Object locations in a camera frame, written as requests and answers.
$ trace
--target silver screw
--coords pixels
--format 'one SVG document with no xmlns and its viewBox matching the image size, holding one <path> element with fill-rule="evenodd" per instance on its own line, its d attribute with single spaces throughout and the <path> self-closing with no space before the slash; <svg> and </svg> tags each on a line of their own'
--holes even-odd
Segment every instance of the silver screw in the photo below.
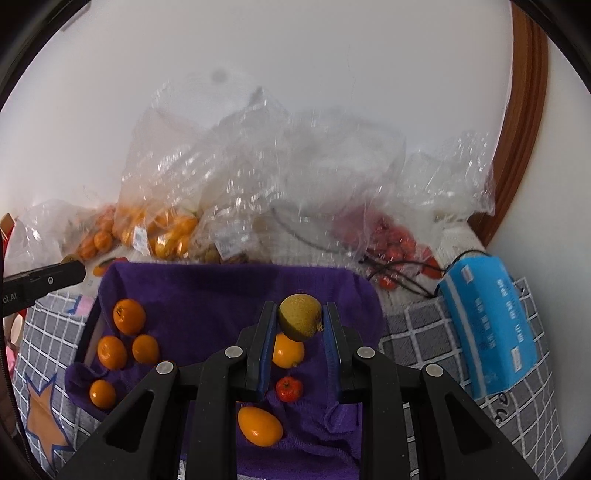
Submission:
<svg viewBox="0 0 591 480">
<path fill-rule="evenodd" d="M 228 358 L 238 358 L 242 355 L 242 349 L 237 345 L 226 348 L 225 354 Z"/>
<path fill-rule="evenodd" d="M 370 346 L 360 346 L 357 349 L 357 355 L 361 358 L 373 358 L 375 356 L 375 350 Z"/>
<path fill-rule="evenodd" d="M 443 368 L 437 364 L 427 365 L 426 372 L 432 377 L 440 377 L 443 375 Z"/>
<path fill-rule="evenodd" d="M 173 370 L 174 370 L 174 365 L 172 362 L 160 362 L 158 365 L 156 365 L 156 371 L 160 375 L 169 374 Z"/>
</svg>

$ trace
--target star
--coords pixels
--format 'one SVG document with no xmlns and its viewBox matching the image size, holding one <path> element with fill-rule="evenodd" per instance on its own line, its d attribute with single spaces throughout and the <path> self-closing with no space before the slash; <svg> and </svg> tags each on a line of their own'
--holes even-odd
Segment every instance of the star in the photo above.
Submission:
<svg viewBox="0 0 591 480">
<path fill-rule="evenodd" d="M 72 446 L 61 425 L 54 418 L 51 411 L 51 397 L 53 396 L 53 387 L 56 384 L 56 376 L 42 385 L 41 391 L 37 391 L 29 377 L 27 377 L 27 387 L 29 390 L 29 411 L 27 413 L 26 430 L 31 435 L 39 439 L 41 449 L 49 465 L 53 468 L 53 450 L 72 450 Z"/>
</svg>

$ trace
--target white wall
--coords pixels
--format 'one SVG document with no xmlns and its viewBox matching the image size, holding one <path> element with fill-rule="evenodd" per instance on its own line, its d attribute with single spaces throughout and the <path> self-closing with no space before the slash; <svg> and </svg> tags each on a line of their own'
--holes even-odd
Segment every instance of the white wall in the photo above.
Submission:
<svg viewBox="0 0 591 480">
<path fill-rule="evenodd" d="M 508 0 L 93 0 L 0 113 L 0 212 L 119 191 L 131 131 L 169 77 L 229 64 L 288 108 L 340 105 L 410 147 L 498 134 Z"/>
<path fill-rule="evenodd" d="M 591 95 L 560 50 L 525 178 L 490 250 L 526 275 L 550 341 L 570 461 L 591 434 Z"/>
</svg>

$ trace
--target blue package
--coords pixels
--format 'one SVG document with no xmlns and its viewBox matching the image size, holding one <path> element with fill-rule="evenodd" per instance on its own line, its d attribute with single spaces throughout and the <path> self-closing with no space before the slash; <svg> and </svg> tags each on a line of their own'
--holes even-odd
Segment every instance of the blue package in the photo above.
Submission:
<svg viewBox="0 0 591 480">
<path fill-rule="evenodd" d="M 464 351 L 472 397 L 506 391 L 537 362 L 513 282 L 497 257 L 459 260 L 439 284 Z"/>
</svg>

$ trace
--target purple cloth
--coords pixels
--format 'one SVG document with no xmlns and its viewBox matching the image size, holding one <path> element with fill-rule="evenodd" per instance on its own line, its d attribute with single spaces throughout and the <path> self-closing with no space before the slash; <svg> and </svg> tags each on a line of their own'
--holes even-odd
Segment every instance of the purple cloth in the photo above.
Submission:
<svg viewBox="0 0 591 480">
<path fill-rule="evenodd" d="M 240 331 L 258 321 L 264 301 L 279 304 L 294 293 L 308 293 L 322 304 L 335 302 L 343 325 L 355 328 L 366 345 L 376 346 L 384 317 L 373 286 L 354 273 L 334 268 L 274 265 L 114 264 L 99 289 L 98 301 L 107 327 L 104 335 L 120 337 L 112 321 L 115 303 L 138 300 L 147 315 L 143 333 L 158 340 L 161 359 L 177 365 L 203 362 L 232 345 Z M 356 479 L 361 457 L 361 406 L 337 403 L 334 375 L 328 372 L 322 335 L 305 343 L 306 357 L 289 371 L 272 366 L 267 399 L 258 405 L 275 415 L 284 437 L 270 448 L 249 443 L 236 431 L 238 472 L 267 479 Z M 129 355 L 127 366 L 107 371 L 95 358 L 90 368 L 72 364 L 66 391 L 72 402 L 99 420 L 106 413 L 90 402 L 92 381 L 111 382 L 121 399 L 150 370 Z M 293 404 L 278 401 L 275 382 L 290 374 L 304 384 Z"/>
</svg>

